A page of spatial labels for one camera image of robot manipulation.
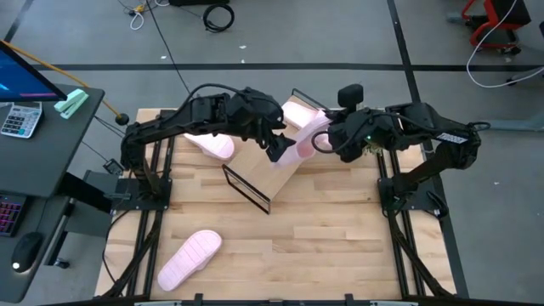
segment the black desk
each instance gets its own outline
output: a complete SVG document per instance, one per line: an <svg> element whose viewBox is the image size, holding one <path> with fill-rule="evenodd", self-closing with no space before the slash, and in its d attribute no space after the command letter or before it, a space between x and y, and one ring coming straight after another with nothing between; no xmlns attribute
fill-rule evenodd
<svg viewBox="0 0 544 306"><path fill-rule="evenodd" d="M66 94L79 88L68 85L57 86ZM0 237L1 301L18 303L25 296L63 215L70 211L68 208L72 205L69 203L68 196L75 196L68 189L90 190L91 193L96 191L94 187L66 172L104 97L103 90L81 89L89 97L69 120L60 117L54 109L54 103L44 102L44 117L31 139L16 139L0 135L0 162L2 163L0 190L35 196L29 198L25 204L25 217L16 236ZM8 112L8 107L0 110L0 121L3 122ZM42 223L37 230L42 212L44 212ZM37 260L25 273L15 273L11 268L11 255L15 245L21 236L36 230L44 237Z"/></svg>
<svg viewBox="0 0 544 306"><path fill-rule="evenodd" d="M78 88L67 85L58 87L67 94ZM89 97L69 120L62 118L54 109L54 102L43 102L44 117L40 119L32 138L17 139L2 135L0 190L41 197L56 193L104 97L103 90L84 89ZM9 107L0 110L1 122L8 112Z"/></svg>

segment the table leg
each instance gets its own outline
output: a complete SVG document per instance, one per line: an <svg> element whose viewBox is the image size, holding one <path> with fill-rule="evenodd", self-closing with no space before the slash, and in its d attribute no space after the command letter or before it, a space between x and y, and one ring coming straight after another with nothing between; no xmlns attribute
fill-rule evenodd
<svg viewBox="0 0 544 306"><path fill-rule="evenodd" d="M54 263L57 261L57 258L59 257L60 249L65 243L66 236L68 235L68 231L66 231L66 225L68 224L68 218L71 215L72 210L74 209L74 204L72 201L66 208L65 214L60 220L60 224L57 227L57 235L54 236L53 240L51 241L50 245L52 246L49 249L49 252L45 256L45 260L43 261L43 264L46 266L53 266Z"/></svg>
<svg viewBox="0 0 544 306"><path fill-rule="evenodd" d="M59 194L67 195L78 201L81 201L101 212L111 212L111 200L104 197L104 192L87 184L84 180L66 173L60 182Z"/></svg>

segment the cable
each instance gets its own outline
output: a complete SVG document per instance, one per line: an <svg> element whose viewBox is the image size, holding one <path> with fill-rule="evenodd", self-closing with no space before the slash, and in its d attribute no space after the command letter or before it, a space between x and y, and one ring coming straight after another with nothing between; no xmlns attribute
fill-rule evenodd
<svg viewBox="0 0 544 306"><path fill-rule="evenodd" d="M179 7L179 9L181 9L181 10L183 10L183 11L189 13L189 14L192 14L192 15L195 16L195 17L198 17L199 20L202 20L202 16L201 16L201 15L199 15L199 14L197 14L197 13L195 13L195 12L189 11L187 8Z"/></svg>
<svg viewBox="0 0 544 306"><path fill-rule="evenodd" d="M217 9L217 8L221 8L221 9L224 9L226 10L227 12L229 12L230 14L230 21L227 25L225 26L218 26L218 25L215 25L213 22L211 22L208 17L210 15L210 13L214 10L214 9ZM202 16L202 20L204 21L204 26L206 27L206 31L210 31L211 33L220 33L222 31L226 31L227 29L229 29L232 24L235 23L235 11L232 10L232 8L227 5L227 4L214 4L214 5L210 5L208 8L206 8L206 10L204 11L204 15Z"/></svg>
<svg viewBox="0 0 544 306"><path fill-rule="evenodd" d="M532 77L535 77L535 76L538 76L540 75L542 72L544 72L544 67L542 67L542 69L538 70L537 72L531 74L530 76L525 76L523 78L520 78L518 80L514 80L514 81L510 81L510 82L505 82L503 84L498 84L498 85L484 85L484 84L481 84L479 83L478 81L476 81L474 79L474 76L472 75L472 73L470 73L470 62L473 60L473 57L474 55L476 54L476 52L478 52L479 50L479 47L482 45L482 43L485 41L485 39L496 29L498 28L499 26L502 25L502 23L504 22L504 20L506 20L508 18L508 16L510 15L510 13L512 13L513 11L513 8L516 6L516 3L518 2L518 0L513 0L513 4L512 4L512 7L508 10L508 12L504 15L504 17L502 18L502 20L497 24L495 25L495 27L493 29L491 29L491 31L489 31L485 36L484 38L482 38L480 40L480 42L478 43L478 46L476 46L476 48L474 49L472 55L470 55L470 58L468 59L468 62L467 62L467 73L468 73L468 76L470 77L471 80L473 80L474 84L482 87L482 88L501 88L501 87L505 87L505 86L508 86L508 85L511 85L511 84L515 84L517 82L521 82L523 80L527 80L527 79L530 79Z"/></svg>
<svg viewBox="0 0 544 306"><path fill-rule="evenodd" d="M82 144L86 145L92 152L96 153L96 155L102 157L102 159L105 161L105 162L108 162L108 159L105 158L102 154L100 154L97 150L93 149L92 146L88 145L85 141L82 140Z"/></svg>
<svg viewBox="0 0 544 306"><path fill-rule="evenodd" d="M49 199L45 199L45 203L43 203L42 215L40 216L40 221L37 222L36 230L34 230L34 231L38 231L40 229L40 225L42 224L43 215L45 214L45 207L48 205L48 201L49 201Z"/></svg>
<svg viewBox="0 0 544 306"><path fill-rule="evenodd" d="M134 27L134 21L135 21L138 17L142 19L142 23L140 23L138 26ZM130 21L130 29L131 29L131 30L137 31L137 30L141 29L142 26L144 26L144 23L145 23L144 16L143 16L142 14L140 14L140 13L134 11L133 20Z"/></svg>
<svg viewBox="0 0 544 306"><path fill-rule="evenodd" d="M393 216L394 217L397 217L399 215L400 212L402 212L402 208L404 208L406 206L406 203L408 202L408 199L407 199L407 196L412 196L414 194L413 191L409 192L406 197L402 200L402 204L400 204L399 208L395 211L393 210ZM382 208L382 215L387 218L388 215L385 213L386 210Z"/></svg>
<svg viewBox="0 0 544 306"><path fill-rule="evenodd" d="M429 213L438 218L439 220L450 214L450 208L440 196L432 191L427 191L427 197L436 206L436 210L438 210L438 213L435 212L436 210L433 210L432 212L426 210L425 213Z"/></svg>
<svg viewBox="0 0 544 306"><path fill-rule="evenodd" d="M161 1L162 1L162 0L155 0L155 4L158 5L158 6L162 6L162 7L165 7L165 6L170 5L170 3L161 4Z"/></svg>
<svg viewBox="0 0 544 306"><path fill-rule="evenodd" d="M46 67L48 67L49 69L51 69L52 71L57 71L58 73L66 76L66 77L69 77L70 79L72 79L74 82L76 83L79 83L81 86L85 87L85 88L89 88L89 86L82 80L78 79L77 77L71 75L70 73L66 72L66 71L63 71L62 69L60 68L57 68L49 63L46 63L44 62L43 60L37 58L36 56L32 55L32 54L29 54L27 53L25 50L21 49L21 48L17 48L15 47L14 45L12 45L11 43L9 42L6 42L6 41L2 41L2 43L5 43L8 47L10 47L11 49L13 49L15 52L19 53L19 54L22 54L24 55L25 57L31 59L31 60L34 60L36 61L37 63L40 63ZM114 114L116 114L116 117L121 117L121 114L119 112L117 112L117 110L115 110L113 108L113 106L110 105L110 103L106 100L106 99L102 99L102 103L108 108L110 109L111 112L113 112Z"/></svg>
<svg viewBox="0 0 544 306"><path fill-rule="evenodd" d="M123 132L121 129L117 128L116 126L114 126L113 124L107 122L106 120L100 118L99 116L94 115L94 119L96 119L96 121L100 122L106 128L109 128L110 130L114 129L115 131L112 131L112 132L115 133L117 136L119 136L121 138L122 138L122 136L119 135L119 133L122 134L122 135L125 134L125 132Z"/></svg>
<svg viewBox="0 0 544 306"><path fill-rule="evenodd" d="M244 93L236 88L232 88L231 86L227 86L227 85L223 85L223 84L217 84L217 83L206 83L206 84L202 84L200 86L197 86L195 89L193 89L193 91L191 91L189 93L189 96L187 96L187 98L185 99L184 103L169 117L169 118L172 118L174 116L176 116L183 108L183 105L185 105L186 103L188 103L191 98L196 94L197 91L203 89L203 88L208 88L208 87L213 87L213 88L222 88L222 89L227 89L235 94L239 94L241 96L244 96L244 97L247 97L247 93ZM272 105L274 105L275 107L278 108L278 110L280 111L281 115L280 115L280 121L283 122L283 110L281 109L281 106L278 105L276 102L270 100L270 99L261 99L261 98L256 98L256 97L251 97L252 99L258 99L258 100L262 100L262 101L266 101L268 103L271 103Z"/></svg>
<svg viewBox="0 0 544 306"><path fill-rule="evenodd" d="M119 2L119 4L121 4L123 6L124 9L128 10L128 11L131 11L131 10L134 10L134 8L131 8L127 5L125 5L123 2L121 2L121 0L117 0Z"/></svg>
<svg viewBox="0 0 544 306"><path fill-rule="evenodd" d="M128 179L130 179L133 175L133 172L132 170L128 173ZM125 189L125 194L128 192L128 185L127 185L127 188ZM123 203L125 201L124 198L122 198L119 203L117 203L116 207L114 207L112 209L112 211L115 211L117 207L119 207L121 205L121 203ZM113 281L113 283L115 284L116 283L116 279L115 277L113 277L113 274L111 273L110 271L110 267L108 266L108 263L105 261L105 248L107 247L107 242L108 242L108 238L110 237L110 231L111 229L113 228L113 225L115 225L119 220L121 220L121 218L125 217L125 215L127 213L129 213L130 210L127 210L125 212L123 212L122 214L119 215L119 217L117 217L115 220L113 220L113 222L111 222L110 224L110 227L108 227L108 230L106 231L105 233L105 241L106 241L106 246L104 246L104 250L102 250L102 263L104 264L104 267L105 267L105 271L108 273L108 276L110 277L111 281Z"/></svg>
<svg viewBox="0 0 544 306"><path fill-rule="evenodd" d="M355 139L355 136L357 136L357 133L359 133L359 131L366 125L366 123L372 118L372 116L366 118L366 120L364 120L360 125L359 127L357 128L357 131L355 131L355 133L351 136L349 136L348 139L346 139L346 141L344 141L342 144L340 144L339 147L337 147L336 149L333 149L333 150L325 150L325 149L321 149L316 143L315 143L315 139L322 135L322 134L328 134L328 131L319 131L317 133L314 134L314 136L312 136L312 139L310 140L310 142L312 143L312 146L314 147L314 149L320 153L323 153L323 154L332 154L332 153L336 153L336 152L339 152L340 150L342 150L343 148L345 148L346 146L349 145L349 143L351 143L354 139Z"/></svg>
<svg viewBox="0 0 544 306"><path fill-rule="evenodd" d="M468 126L474 128L476 126L483 126L483 127L480 127L480 128L475 128L474 131L476 132L481 132L481 131L485 131L485 130L488 130L491 128L491 123L489 122L470 122L468 124Z"/></svg>
<svg viewBox="0 0 544 306"><path fill-rule="evenodd" d="M110 237L110 231L111 231L111 228L113 227L113 225L115 225L115 223L117 223L117 221L121 220L121 218L125 217L125 215L127 213L129 213L129 212L130 211L123 212L122 214L119 215L119 217L117 217L115 220L113 220L113 222L111 222L110 227L108 228L108 231L105 234L106 243L108 241L108 238ZM105 271L108 273L108 276L110 277L111 281L113 281L115 283L116 279L115 279L115 277L113 277L113 274L110 271L110 267L108 266L108 263L105 261L105 247L104 247L104 250L102 251L102 263L104 264Z"/></svg>
<svg viewBox="0 0 544 306"><path fill-rule="evenodd" d="M145 0L145 2L147 3L147 6L150 6L149 0ZM189 90L189 87L187 86L187 83L185 82L184 78L181 76L181 73L179 73L179 69L176 66L175 60L173 59L172 52L170 52L170 48L168 47L167 40L162 35L161 28L159 27L159 24L156 21L155 14L153 13L153 10L151 10L150 13L151 13L151 18L153 18L153 22L155 23L156 30L159 32L159 35L161 36L162 42L164 43L164 46L167 49L168 56L170 56L170 60L172 61L173 67L176 69L176 72L178 73L179 79L184 84L185 90L187 90L187 93L190 93L190 90Z"/></svg>

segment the red chair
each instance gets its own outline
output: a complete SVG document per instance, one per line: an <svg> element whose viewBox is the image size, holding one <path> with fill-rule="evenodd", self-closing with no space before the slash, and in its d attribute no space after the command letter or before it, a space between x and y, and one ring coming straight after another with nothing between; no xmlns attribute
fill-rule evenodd
<svg viewBox="0 0 544 306"><path fill-rule="evenodd" d="M474 33L470 37L470 43L476 47L480 43L480 39L484 35L493 29L501 22L504 16L508 13L512 7L514 0L484 0L485 12L487 15L470 16L467 15L467 11L473 6L476 0L469 0L467 5L462 11L462 18L466 21L466 25L473 28ZM524 0L518 0L514 6L512 12L499 25L498 29L503 29L507 33L507 39L504 42L483 42L480 47L482 48L500 48L503 50L510 50L517 48L518 38L516 37L514 30L519 29L522 26L526 26L531 22L529 12L525 7Z"/></svg>

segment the computer monitor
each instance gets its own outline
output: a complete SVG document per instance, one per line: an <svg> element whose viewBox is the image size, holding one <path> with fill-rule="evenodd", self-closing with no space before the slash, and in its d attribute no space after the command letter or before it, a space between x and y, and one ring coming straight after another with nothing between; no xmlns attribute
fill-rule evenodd
<svg viewBox="0 0 544 306"><path fill-rule="evenodd" d="M66 95L0 42L0 102L61 101Z"/></svg>

